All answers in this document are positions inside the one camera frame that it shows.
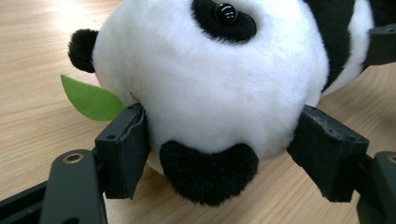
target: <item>felt leaf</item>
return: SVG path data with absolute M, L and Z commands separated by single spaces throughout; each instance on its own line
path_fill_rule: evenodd
M 61 75 L 64 91 L 72 105 L 89 119 L 114 119 L 123 109 L 120 99 L 111 91 Z

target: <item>light wood desk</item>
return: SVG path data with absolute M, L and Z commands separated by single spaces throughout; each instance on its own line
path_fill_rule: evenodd
M 99 29 L 117 0 L 0 2 L 0 200 L 48 178 L 51 162 L 93 148 L 107 125 L 68 102 L 60 74 L 97 83 L 67 57 L 70 35 Z M 396 150 L 396 64 L 371 67 L 319 108 L 371 140 L 369 154 Z M 358 223 L 352 203 L 329 203 L 288 154 L 263 162 L 240 197 L 220 208 L 193 205 L 146 167 L 135 198 L 106 200 L 110 223 Z

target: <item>black button eye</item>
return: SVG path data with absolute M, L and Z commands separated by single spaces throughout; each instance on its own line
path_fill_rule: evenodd
M 244 44 L 257 32 L 256 22 L 230 4 L 192 0 L 191 10 L 200 28 L 216 41 Z
M 238 11 L 228 4 L 218 4 L 215 6 L 216 21 L 223 25 L 231 25 L 238 19 Z

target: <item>panda ear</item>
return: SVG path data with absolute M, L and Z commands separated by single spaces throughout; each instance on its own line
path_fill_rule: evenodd
M 94 30 L 77 30 L 72 34 L 69 43 L 69 58 L 72 64 L 79 70 L 94 73 L 92 64 L 92 52 L 95 46 L 98 32 Z

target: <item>stuffed panda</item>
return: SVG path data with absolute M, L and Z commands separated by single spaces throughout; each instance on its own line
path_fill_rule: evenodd
M 69 57 L 148 116 L 148 163 L 194 203 L 238 195 L 283 152 L 304 105 L 363 69 L 391 0 L 124 0 Z

